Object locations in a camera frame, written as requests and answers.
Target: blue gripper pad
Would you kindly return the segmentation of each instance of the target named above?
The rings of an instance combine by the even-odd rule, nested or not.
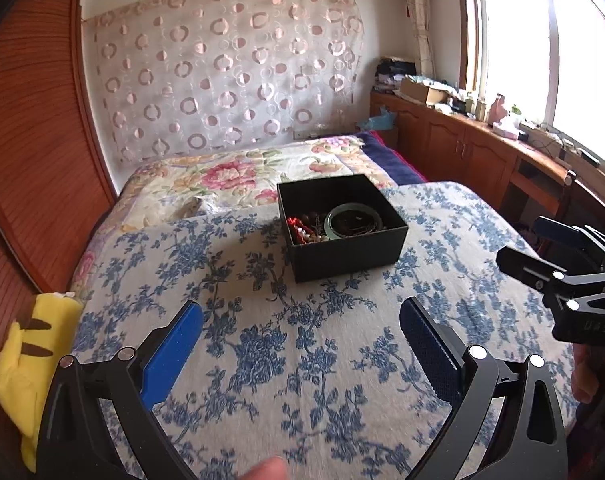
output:
[[[450,330],[450,328],[437,325],[430,318],[431,323],[429,323],[426,320],[428,316],[416,298],[409,298],[400,307],[400,328],[423,367],[435,394],[439,399],[455,407],[460,404],[462,398],[462,370],[447,351],[447,343],[454,342],[444,341],[443,334],[437,332],[439,328],[443,332],[447,332],[446,329]],[[463,343],[459,338],[458,342],[460,344],[457,348],[449,349],[451,352],[461,348],[460,345]]]
[[[144,368],[140,398],[148,410],[164,402],[202,332],[202,309],[192,301]]]

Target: yellow plush toy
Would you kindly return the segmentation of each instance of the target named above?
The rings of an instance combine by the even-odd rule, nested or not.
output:
[[[49,386],[58,361],[71,351],[82,312],[71,296],[40,294],[27,327],[12,323],[0,352],[0,405],[23,435],[20,450],[32,472]]]

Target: floral quilt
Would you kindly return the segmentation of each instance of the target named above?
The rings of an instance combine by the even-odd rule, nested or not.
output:
[[[379,188],[396,184],[354,136],[294,142],[278,148],[167,158],[131,176],[95,232],[73,277],[84,288],[96,255],[112,235],[181,218],[275,203],[276,184],[364,173]]]
[[[383,190],[409,225],[399,261],[294,283],[275,204],[112,238],[96,261],[74,353],[111,358],[196,300],[204,329],[153,413],[199,478],[231,479],[278,454],[290,478],[404,479],[441,429],[439,400],[399,328],[402,301],[498,358],[544,356],[569,420],[569,346],[537,293],[502,274],[496,251],[529,250],[476,194],[453,183]],[[103,406],[128,471],[140,468]],[[474,470],[499,406],[463,468]]]

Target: pink bottle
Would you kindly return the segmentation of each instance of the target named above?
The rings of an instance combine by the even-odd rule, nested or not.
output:
[[[498,97],[495,98],[491,108],[489,108],[489,117],[487,118],[487,123],[489,126],[493,127],[493,123],[499,123],[508,116],[509,112],[505,108],[505,96],[502,94],[498,94]]]

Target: wall covering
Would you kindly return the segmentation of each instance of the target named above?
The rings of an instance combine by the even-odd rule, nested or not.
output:
[[[84,23],[96,124],[123,164],[351,124],[355,0],[143,0]]]

